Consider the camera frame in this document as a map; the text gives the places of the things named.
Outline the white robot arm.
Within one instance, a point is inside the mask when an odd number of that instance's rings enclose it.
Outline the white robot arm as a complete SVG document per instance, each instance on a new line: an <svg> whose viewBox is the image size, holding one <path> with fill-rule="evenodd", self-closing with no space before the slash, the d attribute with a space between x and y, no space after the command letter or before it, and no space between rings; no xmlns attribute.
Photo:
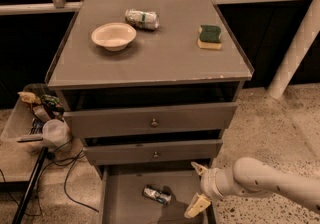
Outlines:
<svg viewBox="0 0 320 224"><path fill-rule="evenodd" d="M319 87L290 86L319 29L307 22L319 16L309 8L285 55L275 64L265 88L239 94L240 105L224 145L204 174L208 196L239 203L254 216L246 223L265 223L262 208L245 198L277 193L278 209L295 202L319 216Z"/></svg>

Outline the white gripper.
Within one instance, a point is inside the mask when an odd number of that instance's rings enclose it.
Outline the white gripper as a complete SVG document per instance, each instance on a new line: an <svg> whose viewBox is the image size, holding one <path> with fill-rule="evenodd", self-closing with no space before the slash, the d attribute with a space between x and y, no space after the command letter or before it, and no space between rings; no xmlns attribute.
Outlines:
<svg viewBox="0 0 320 224"><path fill-rule="evenodd" d="M200 187L204 194L196 193L193 196L191 203L184 213L186 218L194 218L206 210L211 205L211 200L223 198L216 184L218 168L208 169L206 166L194 161L191 162L191 165L196 173L201 176Z"/></svg>

